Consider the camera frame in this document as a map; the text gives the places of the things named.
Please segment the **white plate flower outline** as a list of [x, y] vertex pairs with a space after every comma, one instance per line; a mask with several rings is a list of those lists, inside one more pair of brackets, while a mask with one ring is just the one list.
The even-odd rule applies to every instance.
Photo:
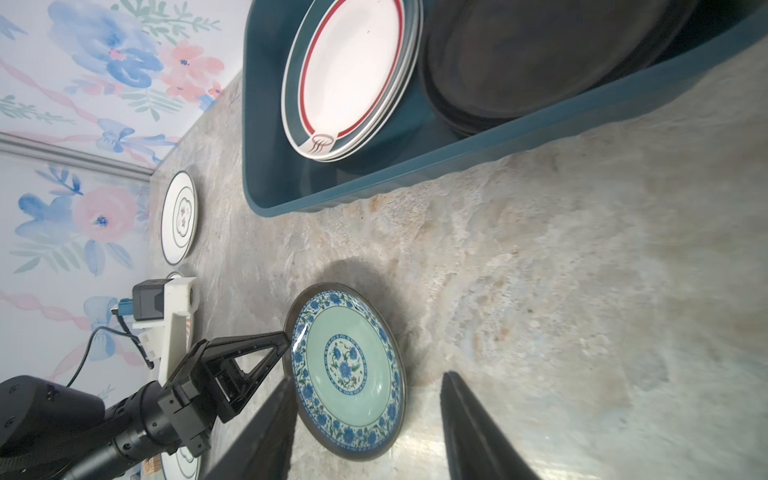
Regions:
[[191, 175], [177, 172], [161, 209], [161, 249], [169, 265], [179, 264], [190, 252], [198, 225], [199, 202]]
[[200, 460], [186, 447], [178, 448], [173, 454], [163, 452], [160, 456], [166, 480], [198, 480]]

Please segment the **blue patterned green plate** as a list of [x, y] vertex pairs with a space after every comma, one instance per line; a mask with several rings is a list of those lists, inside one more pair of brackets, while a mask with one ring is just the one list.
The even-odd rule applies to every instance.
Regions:
[[283, 369], [312, 436], [347, 460], [384, 454], [407, 404], [404, 362], [384, 317], [356, 290], [325, 282], [298, 295], [285, 331]]

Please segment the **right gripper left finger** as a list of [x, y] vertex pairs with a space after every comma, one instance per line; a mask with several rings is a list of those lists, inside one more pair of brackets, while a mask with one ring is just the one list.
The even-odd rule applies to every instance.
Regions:
[[204, 479], [287, 479], [297, 411], [295, 387], [283, 379]]

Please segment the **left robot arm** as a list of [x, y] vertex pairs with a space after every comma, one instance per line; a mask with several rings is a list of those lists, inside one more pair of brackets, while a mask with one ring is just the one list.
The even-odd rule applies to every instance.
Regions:
[[283, 331], [201, 340], [165, 383], [110, 408], [71, 387], [11, 378], [1, 385], [1, 476], [114, 479], [180, 448], [199, 457], [215, 423], [242, 412], [288, 346]]

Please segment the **white plate green rim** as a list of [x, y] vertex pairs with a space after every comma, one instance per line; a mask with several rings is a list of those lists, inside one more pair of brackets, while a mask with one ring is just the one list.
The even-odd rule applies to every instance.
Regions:
[[352, 155], [384, 126], [416, 62], [420, 1], [314, 1], [286, 60], [281, 116], [301, 156]]

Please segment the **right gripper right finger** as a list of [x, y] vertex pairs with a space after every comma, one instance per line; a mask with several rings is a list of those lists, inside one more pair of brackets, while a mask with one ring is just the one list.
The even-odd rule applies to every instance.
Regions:
[[443, 375], [440, 407], [452, 479], [536, 479], [463, 378]]

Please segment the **black plate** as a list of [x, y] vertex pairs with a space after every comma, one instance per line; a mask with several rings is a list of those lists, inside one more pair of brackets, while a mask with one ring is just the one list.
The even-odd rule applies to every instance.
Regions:
[[419, 54], [425, 95], [471, 136], [640, 71], [694, 1], [438, 1]]

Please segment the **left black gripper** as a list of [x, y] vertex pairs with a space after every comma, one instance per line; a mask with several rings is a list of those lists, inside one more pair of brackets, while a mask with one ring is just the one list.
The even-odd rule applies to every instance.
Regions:
[[[200, 456], [211, 448], [216, 421], [239, 415], [288, 350], [284, 331], [200, 341], [162, 388], [158, 405], [176, 434], [174, 443]], [[260, 355], [250, 370], [242, 358]]]

